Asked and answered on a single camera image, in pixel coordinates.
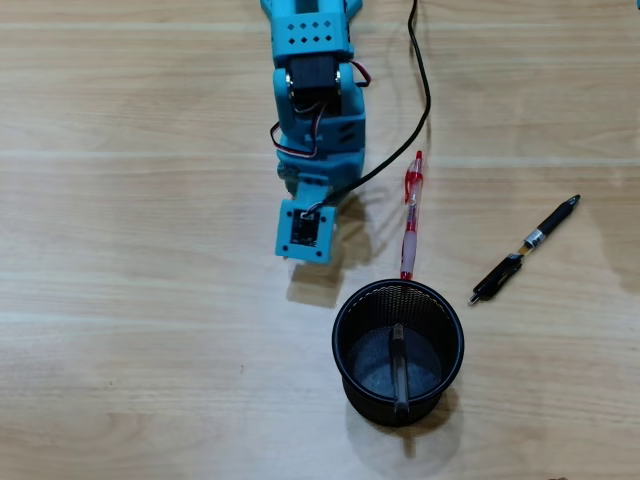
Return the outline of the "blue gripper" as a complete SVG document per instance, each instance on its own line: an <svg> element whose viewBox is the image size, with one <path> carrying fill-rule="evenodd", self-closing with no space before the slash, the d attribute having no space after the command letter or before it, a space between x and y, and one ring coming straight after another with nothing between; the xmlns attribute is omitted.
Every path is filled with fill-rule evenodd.
<svg viewBox="0 0 640 480"><path fill-rule="evenodd" d="M330 193L338 192L359 180L365 163L365 148L314 158L291 155L278 149L277 157L277 175L284 182L289 199L293 201L304 183L302 177L318 177L329 187Z"/></svg>

